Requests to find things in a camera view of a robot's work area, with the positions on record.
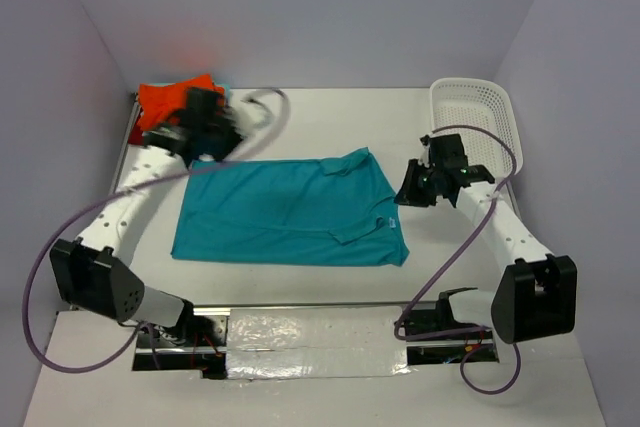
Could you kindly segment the orange t shirt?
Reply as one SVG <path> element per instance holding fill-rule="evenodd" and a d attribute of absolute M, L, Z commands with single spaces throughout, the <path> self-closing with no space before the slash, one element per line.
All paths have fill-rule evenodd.
<path fill-rule="evenodd" d="M 144 132 L 149 131 L 158 123 L 165 121 L 172 112 L 183 109 L 189 88 L 212 90 L 225 95 L 224 90 L 216 86 L 210 74 L 199 75 L 162 87 L 141 84 L 138 90 L 140 116 L 137 125 L 139 128 Z"/>

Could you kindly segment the dark red t shirt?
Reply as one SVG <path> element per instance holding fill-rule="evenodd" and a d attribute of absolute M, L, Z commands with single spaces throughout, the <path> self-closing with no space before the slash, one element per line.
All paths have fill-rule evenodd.
<path fill-rule="evenodd" d="M 135 124 L 130 131 L 127 143 L 132 146 L 143 146 L 144 142 L 144 131 Z"/>

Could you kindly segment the dark teal t shirt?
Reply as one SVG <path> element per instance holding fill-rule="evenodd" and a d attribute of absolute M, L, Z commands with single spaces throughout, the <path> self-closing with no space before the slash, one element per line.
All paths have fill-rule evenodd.
<path fill-rule="evenodd" d="M 194 166 L 176 260 L 326 267 L 402 266 L 395 192 L 368 148 L 342 157 Z"/>

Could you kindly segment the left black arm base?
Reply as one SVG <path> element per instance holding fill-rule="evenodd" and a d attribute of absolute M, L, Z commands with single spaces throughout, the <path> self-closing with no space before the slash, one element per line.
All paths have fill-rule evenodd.
<path fill-rule="evenodd" d="M 226 354 L 230 309 L 197 307 L 195 327 L 182 339 L 160 327 L 138 332 L 132 370 L 134 372 L 189 372 L 209 380 L 227 378 Z"/>

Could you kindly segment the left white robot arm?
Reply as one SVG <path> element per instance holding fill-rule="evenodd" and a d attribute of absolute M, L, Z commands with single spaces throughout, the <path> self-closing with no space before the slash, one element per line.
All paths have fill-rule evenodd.
<path fill-rule="evenodd" d="M 170 190 L 202 155 L 225 159 L 251 133 L 249 116 L 224 96 L 190 88 L 183 106 L 143 133 L 143 146 L 119 190 L 73 241 L 49 252 L 60 297 L 120 323 L 156 326 L 173 345 L 192 340 L 204 321 L 193 304 L 146 285 L 130 268 L 137 245 Z"/>

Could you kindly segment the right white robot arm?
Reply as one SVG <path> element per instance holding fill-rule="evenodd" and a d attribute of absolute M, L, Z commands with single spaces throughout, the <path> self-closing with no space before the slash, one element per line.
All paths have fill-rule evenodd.
<path fill-rule="evenodd" d="M 425 135 L 421 143 L 425 152 L 409 161 L 396 203 L 430 207 L 439 199 L 449 201 L 473 226 L 454 255 L 460 257 L 482 238 L 500 276 L 493 291 L 463 287 L 441 293 L 434 316 L 437 331 L 456 338 L 467 328 L 485 328 L 507 344 L 571 332 L 577 299 L 574 261 L 554 255 L 529 232 L 500 195 L 508 180 L 470 164 L 460 134 Z"/>

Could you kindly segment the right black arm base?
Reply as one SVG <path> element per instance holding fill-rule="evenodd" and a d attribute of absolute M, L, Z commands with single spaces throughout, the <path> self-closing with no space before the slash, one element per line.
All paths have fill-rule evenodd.
<path fill-rule="evenodd" d="M 407 363 L 410 367 L 423 365 L 459 364 L 466 354 L 470 362 L 497 362 L 493 334 L 480 331 L 474 324 L 460 323 L 453 317 L 450 298 L 471 288 L 448 290 L 438 299 L 414 307 L 399 323 L 399 333 L 406 340 Z"/>

